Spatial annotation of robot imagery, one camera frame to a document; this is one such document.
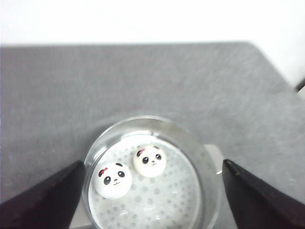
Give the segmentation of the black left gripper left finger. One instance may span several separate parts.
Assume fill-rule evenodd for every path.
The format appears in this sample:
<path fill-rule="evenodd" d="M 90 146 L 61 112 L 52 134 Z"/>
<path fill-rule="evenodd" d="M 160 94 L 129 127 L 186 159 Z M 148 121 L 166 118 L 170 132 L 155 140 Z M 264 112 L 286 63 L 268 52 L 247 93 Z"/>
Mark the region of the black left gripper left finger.
<path fill-rule="evenodd" d="M 85 167 L 76 161 L 1 203 L 2 229 L 67 229 L 80 200 Z"/>

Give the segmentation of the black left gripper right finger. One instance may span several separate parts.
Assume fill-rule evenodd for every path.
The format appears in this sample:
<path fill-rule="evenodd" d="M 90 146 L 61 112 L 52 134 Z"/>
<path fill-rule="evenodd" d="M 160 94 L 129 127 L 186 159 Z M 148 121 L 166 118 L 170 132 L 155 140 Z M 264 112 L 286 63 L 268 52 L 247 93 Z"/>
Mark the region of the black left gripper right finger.
<path fill-rule="evenodd" d="M 229 159 L 223 161 L 226 197 L 239 229 L 303 229 L 305 206 Z"/>

